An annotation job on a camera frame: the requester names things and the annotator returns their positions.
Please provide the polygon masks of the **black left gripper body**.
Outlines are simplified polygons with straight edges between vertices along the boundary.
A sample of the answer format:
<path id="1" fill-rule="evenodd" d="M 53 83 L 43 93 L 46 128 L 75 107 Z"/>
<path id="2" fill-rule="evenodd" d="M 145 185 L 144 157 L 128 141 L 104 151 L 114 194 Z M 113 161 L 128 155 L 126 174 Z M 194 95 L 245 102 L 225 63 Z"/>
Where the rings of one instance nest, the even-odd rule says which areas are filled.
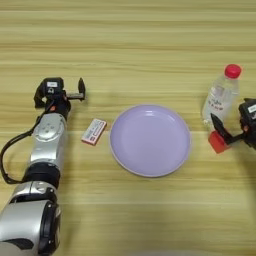
<path id="1" fill-rule="evenodd" d="M 71 93 L 71 94 L 59 94 L 59 95 L 46 95 L 43 97 L 43 103 L 45 104 L 45 113 L 56 113 L 62 115 L 65 119 L 68 118 L 71 110 L 71 100 L 84 100 L 83 93 Z"/>

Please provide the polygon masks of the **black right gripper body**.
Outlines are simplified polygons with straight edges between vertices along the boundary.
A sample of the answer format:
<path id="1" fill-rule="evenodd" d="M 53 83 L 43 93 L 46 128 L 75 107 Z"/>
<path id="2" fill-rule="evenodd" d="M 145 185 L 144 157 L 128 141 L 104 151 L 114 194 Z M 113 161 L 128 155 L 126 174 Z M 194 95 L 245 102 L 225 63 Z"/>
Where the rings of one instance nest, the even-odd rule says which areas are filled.
<path id="1" fill-rule="evenodd" d="M 230 145 L 237 141 L 244 141 L 249 147 L 256 149 L 256 118 L 241 116 L 240 125 L 242 133 L 232 136 L 227 144 Z"/>

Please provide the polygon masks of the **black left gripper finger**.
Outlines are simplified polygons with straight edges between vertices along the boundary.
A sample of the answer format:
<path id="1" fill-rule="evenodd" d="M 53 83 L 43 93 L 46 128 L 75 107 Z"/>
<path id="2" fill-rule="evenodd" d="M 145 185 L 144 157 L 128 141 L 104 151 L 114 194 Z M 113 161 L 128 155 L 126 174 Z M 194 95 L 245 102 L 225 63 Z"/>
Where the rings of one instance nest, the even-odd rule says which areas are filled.
<path id="1" fill-rule="evenodd" d="M 45 102 L 43 101 L 44 97 L 45 97 L 45 86 L 43 83 L 40 83 L 34 95 L 34 103 L 36 108 L 45 107 Z"/>
<path id="2" fill-rule="evenodd" d="M 78 81 L 78 91 L 79 91 L 79 99 L 80 99 L 80 101 L 85 100 L 86 87 L 85 87 L 84 80 L 82 78 L 80 78 L 79 81 Z"/>

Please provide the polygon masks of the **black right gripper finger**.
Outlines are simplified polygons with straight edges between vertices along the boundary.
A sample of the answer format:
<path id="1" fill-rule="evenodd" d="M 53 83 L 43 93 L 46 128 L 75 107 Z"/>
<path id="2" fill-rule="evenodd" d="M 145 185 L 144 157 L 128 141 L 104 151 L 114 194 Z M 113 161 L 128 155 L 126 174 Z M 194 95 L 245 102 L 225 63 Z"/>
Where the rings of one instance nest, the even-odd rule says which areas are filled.
<path id="1" fill-rule="evenodd" d="M 223 122 L 215 115 L 211 114 L 211 120 L 214 126 L 214 131 L 209 136 L 211 145 L 229 145 L 232 135 L 225 129 Z"/>

